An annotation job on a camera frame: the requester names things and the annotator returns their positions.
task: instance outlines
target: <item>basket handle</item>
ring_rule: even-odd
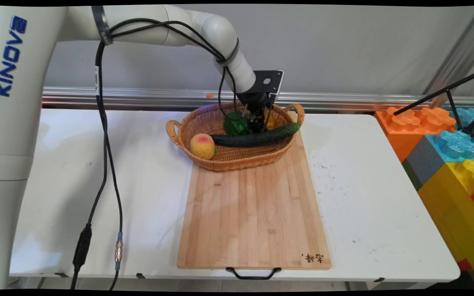
[[[294,108],[295,111],[297,112],[297,123],[303,124],[303,121],[304,121],[304,108],[303,108],[303,106],[301,106],[299,104],[290,104],[290,105],[284,107],[284,110],[286,112],[288,112],[292,108]]]
[[[180,123],[177,120],[169,120],[166,123],[167,135],[170,137],[171,141],[175,143],[175,145],[182,149],[182,145],[179,142],[179,137],[177,137],[177,133],[175,132],[175,126],[180,128]]]

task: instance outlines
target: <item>robotic arm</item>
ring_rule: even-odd
[[[237,34],[224,17],[172,5],[105,6],[104,11],[109,25],[147,18],[180,21],[194,28],[225,58],[230,58],[227,66],[235,79],[237,97],[261,118],[265,105],[279,93],[282,72],[276,72],[280,75],[276,83],[265,87],[263,79],[273,71],[252,71],[238,48],[232,55]],[[115,33],[140,26],[128,24]],[[187,28],[171,26],[201,42]],[[71,40],[101,40],[90,6],[0,6],[0,289],[6,287],[19,208],[32,167],[47,66],[56,42]],[[164,27],[119,36],[114,41],[195,45]],[[222,66],[215,64],[222,72]],[[225,80],[233,90],[228,73]]]

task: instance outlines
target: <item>wicker basket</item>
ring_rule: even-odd
[[[233,102],[223,103],[222,108],[226,113],[235,110]],[[288,111],[292,108],[297,112],[297,123],[303,123],[303,106],[292,104],[283,109],[278,105],[273,105],[270,116],[275,118],[277,127],[294,122],[288,114]],[[240,102],[237,104],[237,109],[242,112],[243,107]],[[201,159],[193,155],[190,151],[190,139],[194,135],[201,133],[208,135],[226,134],[223,122],[224,115],[220,111],[218,104],[208,105],[188,114],[180,124],[176,120],[169,120],[166,124],[166,131],[170,139],[180,149],[184,150],[194,163],[213,171],[244,169],[245,167],[255,167],[274,162],[287,152],[295,139],[295,136],[292,136],[277,143],[254,147],[216,146],[216,154],[210,160]],[[179,128],[178,135],[175,133],[175,126]]]

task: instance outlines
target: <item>kinova logo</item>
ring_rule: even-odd
[[[13,16],[10,22],[10,34],[9,40],[6,42],[7,46],[3,51],[3,60],[1,63],[5,66],[0,71],[0,96],[10,97],[10,89],[14,82],[14,76],[9,72],[16,69],[17,61],[19,60],[19,49],[14,47],[15,45],[23,43],[21,38],[17,35],[24,34],[27,28],[27,20],[18,16]]]

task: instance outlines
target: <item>green bell pepper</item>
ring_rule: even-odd
[[[233,121],[233,120],[229,120],[228,118],[224,118],[224,124],[223,124],[224,131],[226,131],[228,135],[240,136],[240,135],[247,135],[249,133],[247,118],[244,118],[240,113],[237,114],[236,112],[228,113],[227,116],[233,120],[236,120],[236,121]],[[241,118],[241,121],[244,124],[244,126],[241,124],[240,121],[237,120],[238,118]]]

